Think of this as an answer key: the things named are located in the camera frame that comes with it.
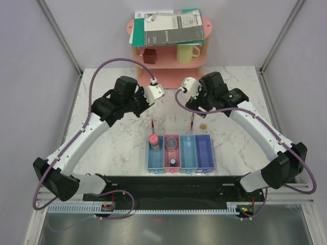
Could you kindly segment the pink bin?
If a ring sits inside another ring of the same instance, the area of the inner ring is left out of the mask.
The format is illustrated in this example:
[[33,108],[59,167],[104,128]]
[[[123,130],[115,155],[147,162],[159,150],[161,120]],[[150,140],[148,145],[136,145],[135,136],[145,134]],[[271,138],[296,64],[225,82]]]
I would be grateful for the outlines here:
[[[167,137],[174,137],[178,140],[178,147],[175,151],[173,152],[168,152],[165,148],[165,139]],[[178,135],[165,135],[164,136],[164,142],[163,142],[163,146],[164,146],[164,170],[165,173],[179,173],[180,169],[181,169],[181,165],[180,165],[180,148],[179,148],[179,136]],[[170,159],[171,158],[175,158],[177,161],[177,164],[175,167],[170,167]]]

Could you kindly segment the pink wooden shelf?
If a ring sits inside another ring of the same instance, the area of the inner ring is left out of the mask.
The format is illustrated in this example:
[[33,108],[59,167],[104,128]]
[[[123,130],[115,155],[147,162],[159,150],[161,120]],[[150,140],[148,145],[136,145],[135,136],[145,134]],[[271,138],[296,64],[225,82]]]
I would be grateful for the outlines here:
[[[150,47],[156,49],[157,59],[155,64],[145,64],[142,54],[145,47],[133,47],[133,59],[146,65],[158,79],[158,82],[168,89],[176,89],[180,86],[185,77],[193,77],[199,79],[203,75],[203,66],[207,60],[207,50],[209,44],[209,36],[213,30],[212,23],[206,17],[201,17],[204,24],[205,42],[199,45],[200,56],[194,57],[189,64],[180,64],[176,60],[177,46],[155,46]],[[141,85],[148,85],[150,75],[141,67],[136,67],[137,79]]]

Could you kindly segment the stack of manuals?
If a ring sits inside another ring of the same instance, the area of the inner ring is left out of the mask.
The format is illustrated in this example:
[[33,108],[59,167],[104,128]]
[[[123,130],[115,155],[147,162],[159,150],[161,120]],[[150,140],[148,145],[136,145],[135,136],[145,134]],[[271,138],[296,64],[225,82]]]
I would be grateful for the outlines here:
[[134,47],[203,43],[199,9],[136,12],[129,43]]

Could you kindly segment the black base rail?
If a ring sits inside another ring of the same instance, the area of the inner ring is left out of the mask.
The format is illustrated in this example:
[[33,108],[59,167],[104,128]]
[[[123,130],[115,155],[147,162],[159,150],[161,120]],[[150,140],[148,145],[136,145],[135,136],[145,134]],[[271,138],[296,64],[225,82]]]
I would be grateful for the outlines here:
[[80,203],[121,208],[225,208],[264,200],[262,189],[247,193],[236,186],[238,176],[107,177],[104,195],[84,194]]

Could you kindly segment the right red pen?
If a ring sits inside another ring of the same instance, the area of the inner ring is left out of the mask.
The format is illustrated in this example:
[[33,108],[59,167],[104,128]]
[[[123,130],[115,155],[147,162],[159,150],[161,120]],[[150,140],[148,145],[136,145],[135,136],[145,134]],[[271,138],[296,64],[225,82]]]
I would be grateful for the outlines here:
[[193,134],[193,128],[194,128],[194,118],[195,118],[195,115],[194,113],[192,113],[192,116],[191,116],[191,123],[190,123],[190,132],[189,134]]

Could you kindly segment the brown cube box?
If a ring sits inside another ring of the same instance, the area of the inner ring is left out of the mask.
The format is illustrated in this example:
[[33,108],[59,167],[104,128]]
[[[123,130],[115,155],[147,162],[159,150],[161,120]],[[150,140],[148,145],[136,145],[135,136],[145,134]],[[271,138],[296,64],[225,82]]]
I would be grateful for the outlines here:
[[155,64],[156,57],[157,57],[156,49],[153,48],[144,49],[142,57],[143,57],[143,62],[145,64]]

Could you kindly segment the red pen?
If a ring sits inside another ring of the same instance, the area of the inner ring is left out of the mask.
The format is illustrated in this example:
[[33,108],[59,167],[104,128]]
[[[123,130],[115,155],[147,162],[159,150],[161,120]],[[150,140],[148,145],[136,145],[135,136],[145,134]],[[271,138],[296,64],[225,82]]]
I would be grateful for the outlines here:
[[154,119],[151,119],[151,130],[152,130],[152,134],[155,134]]
[[192,113],[192,116],[191,116],[191,123],[190,123],[190,132],[189,134],[193,134],[193,128],[194,128],[194,118],[195,118],[195,115],[194,113]]

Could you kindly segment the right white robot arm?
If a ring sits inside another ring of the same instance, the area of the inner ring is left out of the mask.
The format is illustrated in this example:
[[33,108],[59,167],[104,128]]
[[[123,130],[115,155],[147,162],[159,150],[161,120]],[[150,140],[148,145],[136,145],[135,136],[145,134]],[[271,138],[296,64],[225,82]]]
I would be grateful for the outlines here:
[[301,142],[294,144],[268,124],[242,90],[228,89],[219,72],[200,80],[187,77],[181,89],[191,96],[185,105],[189,111],[203,111],[201,117],[214,110],[223,112],[255,140],[269,160],[268,165],[239,180],[234,188],[238,200],[245,201],[253,191],[264,187],[279,189],[302,173],[307,147]]

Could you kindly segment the pink cap glue stick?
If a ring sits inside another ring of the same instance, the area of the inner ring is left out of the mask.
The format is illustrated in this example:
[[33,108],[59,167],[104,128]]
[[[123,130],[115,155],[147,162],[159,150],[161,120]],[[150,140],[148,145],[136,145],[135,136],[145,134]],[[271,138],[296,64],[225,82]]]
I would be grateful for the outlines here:
[[159,144],[159,137],[156,134],[151,134],[149,136],[149,144],[153,151],[159,151],[160,150],[160,144]]

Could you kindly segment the purple blue bin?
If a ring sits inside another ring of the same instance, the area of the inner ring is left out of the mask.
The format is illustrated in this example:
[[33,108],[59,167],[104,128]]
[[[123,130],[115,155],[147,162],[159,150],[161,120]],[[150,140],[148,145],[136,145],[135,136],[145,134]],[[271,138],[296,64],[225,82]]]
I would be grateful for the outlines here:
[[196,135],[198,173],[210,173],[215,169],[211,138],[209,135]]

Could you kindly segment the clear purple round container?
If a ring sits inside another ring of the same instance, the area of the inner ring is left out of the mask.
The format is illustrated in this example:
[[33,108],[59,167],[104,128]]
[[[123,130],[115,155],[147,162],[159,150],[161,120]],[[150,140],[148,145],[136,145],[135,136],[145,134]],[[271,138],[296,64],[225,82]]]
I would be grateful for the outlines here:
[[178,147],[178,140],[174,137],[167,137],[165,139],[165,148],[168,152],[173,152]]

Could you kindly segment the yellow mug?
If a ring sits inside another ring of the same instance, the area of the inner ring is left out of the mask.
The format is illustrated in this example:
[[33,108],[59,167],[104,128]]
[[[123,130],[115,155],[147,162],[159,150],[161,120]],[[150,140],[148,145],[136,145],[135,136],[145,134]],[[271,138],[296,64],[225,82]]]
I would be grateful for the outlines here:
[[200,48],[195,45],[177,45],[176,60],[180,64],[189,64],[200,56]]

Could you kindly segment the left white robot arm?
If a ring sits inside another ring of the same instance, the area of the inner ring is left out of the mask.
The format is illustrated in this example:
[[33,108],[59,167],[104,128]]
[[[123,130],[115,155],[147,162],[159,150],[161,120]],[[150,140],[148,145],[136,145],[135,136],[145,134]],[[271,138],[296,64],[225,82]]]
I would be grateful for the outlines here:
[[114,88],[94,100],[86,119],[63,145],[47,158],[38,157],[33,168],[39,185],[50,191],[55,199],[68,201],[76,194],[95,194],[101,201],[108,200],[112,188],[101,175],[74,173],[77,163],[93,143],[126,113],[139,117],[164,95],[159,84],[139,86],[136,79],[121,76]]

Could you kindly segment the blue glue stick grey cap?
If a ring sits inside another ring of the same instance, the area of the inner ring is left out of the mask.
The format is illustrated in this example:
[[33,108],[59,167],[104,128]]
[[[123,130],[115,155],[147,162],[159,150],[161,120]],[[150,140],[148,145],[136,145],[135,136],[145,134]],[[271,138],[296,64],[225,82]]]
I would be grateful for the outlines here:
[[175,167],[176,164],[177,164],[177,161],[176,161],[175,158],[171,158],[170,161],[169,161],[169,163],[170,163],[170,167]]

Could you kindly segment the light blue bin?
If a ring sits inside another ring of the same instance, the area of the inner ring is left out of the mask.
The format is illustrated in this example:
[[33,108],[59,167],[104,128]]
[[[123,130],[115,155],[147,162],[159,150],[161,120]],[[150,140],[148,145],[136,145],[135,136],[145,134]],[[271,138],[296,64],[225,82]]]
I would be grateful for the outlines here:
[[164,173],[164,137],[158,135],[160,150],[153,151],[148,142],[148,163],[147,170],[151,174],[163,174]]
[[181,173],[192,174],[198,169],[196,139],[194,135],[180,135],[180,167]]

